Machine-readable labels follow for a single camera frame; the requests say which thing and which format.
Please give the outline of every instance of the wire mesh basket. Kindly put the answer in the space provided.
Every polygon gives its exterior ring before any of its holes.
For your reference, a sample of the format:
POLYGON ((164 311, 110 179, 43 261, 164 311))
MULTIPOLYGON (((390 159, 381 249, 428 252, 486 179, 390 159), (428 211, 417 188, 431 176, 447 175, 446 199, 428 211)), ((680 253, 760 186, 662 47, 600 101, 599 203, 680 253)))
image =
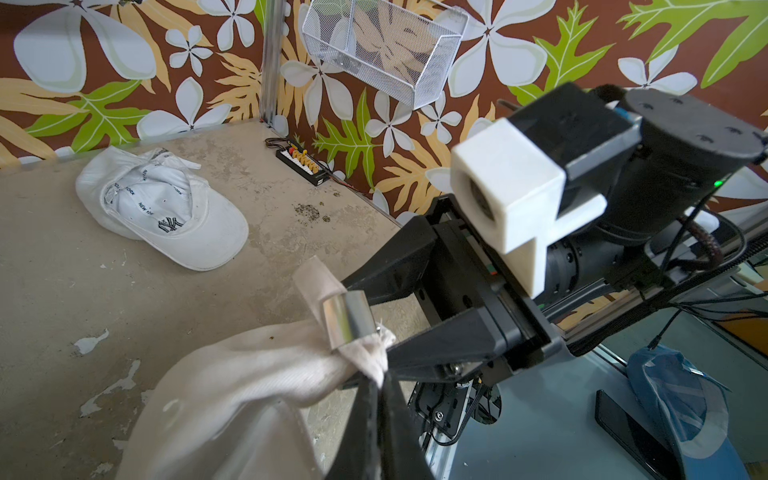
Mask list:
POLYGON ((301 31, 311 55, 416 110, 440 96, 468 22, 445 12, 437 24, 386 0, 313 0, 301 31))

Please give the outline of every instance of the dirt spot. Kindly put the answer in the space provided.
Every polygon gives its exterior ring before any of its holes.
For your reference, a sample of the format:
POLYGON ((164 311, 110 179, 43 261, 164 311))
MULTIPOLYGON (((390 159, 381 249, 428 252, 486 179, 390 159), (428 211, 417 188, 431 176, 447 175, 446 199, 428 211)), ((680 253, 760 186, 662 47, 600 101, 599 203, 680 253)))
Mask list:
POLYGON ((320 212, 313 205, 300 204, 294 207, 293 210, 302 217, 306 217, 306 219, 310 222, 314 222, 320 218, 320 212))

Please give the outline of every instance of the peeling paint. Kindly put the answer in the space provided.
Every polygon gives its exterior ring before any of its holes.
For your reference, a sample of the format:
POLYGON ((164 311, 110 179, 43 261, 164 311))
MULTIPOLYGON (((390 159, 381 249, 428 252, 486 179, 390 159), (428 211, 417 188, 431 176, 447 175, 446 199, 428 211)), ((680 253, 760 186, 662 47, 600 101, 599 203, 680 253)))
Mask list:
POLYGON ((74 346, 80 350, 81 355, 85 355, 86 353, 90 353, 94 348, 96 348, 97 343, 107 338, 108 336, 109 329, 104 329, 104 333, 102 333, 100 336, 86 336, 85 338, 81 338, 75 342, 74 346))
POLYGON ((128 440, 115 440, 112 439, 112 445, 121 452, 128 446, 128 440))
POLYGON ((125 426, 120 426, 120 431, 128 433, 128 429, 131 427, 131 422, 133 422, 133 419, 128 419, 128 423, 126 423, 125 426))
POLYGON ((154 390, 144 390, 141 393, 141 403, 143 405, 147 405, 147 402, 149 402, 149 399, 151 398, 153 393, 154 393, 154 390))
POLYGON ((103 475, 109 472, 110 470, 112 470, 112 467, 114 467, 114 465, 112 465, 111 463, 100 463, 98 467, 96 467, 96 469, 93 472, 91 472, 91 478, 95 477, 96 475, 103 475))
POLYGON ((136 386, 136 382, 134 382, 134 375, 136 374, 136 370, 139 370, 139 365, 141 365, 141 360, 134 360, 131 364, 131 369, 128 370, 128 375, 124 379, 119 379, 117 382, 104 389, 103 392, 96 394, 96 396, 84 403, 80 407, 80 417, 86 417, 93 412, 98 412, 101 410, 101 407, 96 405, 96 400, 100 396, 112 393, 117 387, 120 387, 123 390, 130 390, 134 388, 136 386))

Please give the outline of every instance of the power strip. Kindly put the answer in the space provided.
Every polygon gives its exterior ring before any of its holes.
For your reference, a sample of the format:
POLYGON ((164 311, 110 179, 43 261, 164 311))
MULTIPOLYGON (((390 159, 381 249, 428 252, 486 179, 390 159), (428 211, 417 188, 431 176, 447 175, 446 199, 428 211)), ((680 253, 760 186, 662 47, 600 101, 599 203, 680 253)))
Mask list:
POLYGON ((322 169, 317 164, 317 162, 315 162, 311 157, 306 156, 306 154, 303 152, 296 154, 298 158, 293 156, 294 152, 299 151, 300 150, 297 147, 292 146, 287 150, 278 150, 275 152, 275 156, 278 157, 284 164, 293 168, 299 175, 304 177, 306 181, 310 182, 312 185, 320 185, 322 182, 330 178, 327 170, 322 169))

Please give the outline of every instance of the cap brim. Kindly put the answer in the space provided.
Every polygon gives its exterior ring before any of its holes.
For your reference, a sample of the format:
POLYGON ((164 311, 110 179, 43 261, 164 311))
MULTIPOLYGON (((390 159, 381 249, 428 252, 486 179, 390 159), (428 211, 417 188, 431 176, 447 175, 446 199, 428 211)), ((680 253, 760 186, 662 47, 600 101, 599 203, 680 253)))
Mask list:
POLYGON ((207 188, 208 211, 200 224, 178 235, 163 236, 121 222, 174 262, 191 270, 213 270, 232 260, 248 239, 248 222, 229 200, 207 188))

